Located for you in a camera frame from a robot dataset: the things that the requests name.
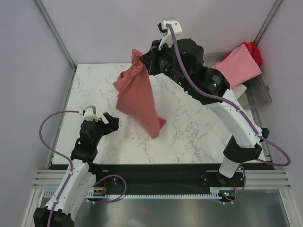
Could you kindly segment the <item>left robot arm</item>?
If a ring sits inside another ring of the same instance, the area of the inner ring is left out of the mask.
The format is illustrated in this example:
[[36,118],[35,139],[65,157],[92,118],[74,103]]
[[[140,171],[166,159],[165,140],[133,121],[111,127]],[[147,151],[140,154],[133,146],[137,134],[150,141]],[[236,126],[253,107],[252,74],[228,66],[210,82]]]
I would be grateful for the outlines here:
[[101,138],[118,130],[119,119],[109,113],[103,114],[107,122],[88,111],[83,111],[82,115],[84,120],[71,156],[62,155],[69,162],[66,173],[45,207],[34,212],[36,227],[73,227],[89,190],[104,181],[103,173],[91,170],[90,165],[98,153]]

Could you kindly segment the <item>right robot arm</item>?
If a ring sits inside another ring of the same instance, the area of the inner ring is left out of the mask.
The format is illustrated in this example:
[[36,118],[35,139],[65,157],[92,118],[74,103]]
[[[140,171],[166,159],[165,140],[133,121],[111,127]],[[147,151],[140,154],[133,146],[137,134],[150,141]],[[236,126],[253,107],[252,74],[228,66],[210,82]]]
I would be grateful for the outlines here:
[[[223,74],[204,66],[201,46],[191,39],[177,40],[177,45],[172,46],[161,46],[160,43],[160,40],[154,40],[149,51],[140,57],[148,74],[163,73],[169,77],[193,99],[212,110],[232,134],[217,174],[218,183],[228,186],[240,164],[259,158],[261,137],[267,137],[269,131],[251,121]],[[178,47],[183,67],[178,62],[175,47]]]

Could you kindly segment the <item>salmon red t shirt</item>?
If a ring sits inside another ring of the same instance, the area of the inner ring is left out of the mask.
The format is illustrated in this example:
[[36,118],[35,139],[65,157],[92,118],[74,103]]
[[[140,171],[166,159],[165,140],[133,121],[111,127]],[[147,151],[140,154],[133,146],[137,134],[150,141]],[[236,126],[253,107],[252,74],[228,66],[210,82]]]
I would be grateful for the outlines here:
[[116,109],[134,118],[154,139],[159,136],[166,120],[157,114],[149,74],[140,61],[142,55],[133,49],[131,66],[113,83],[118,91]]

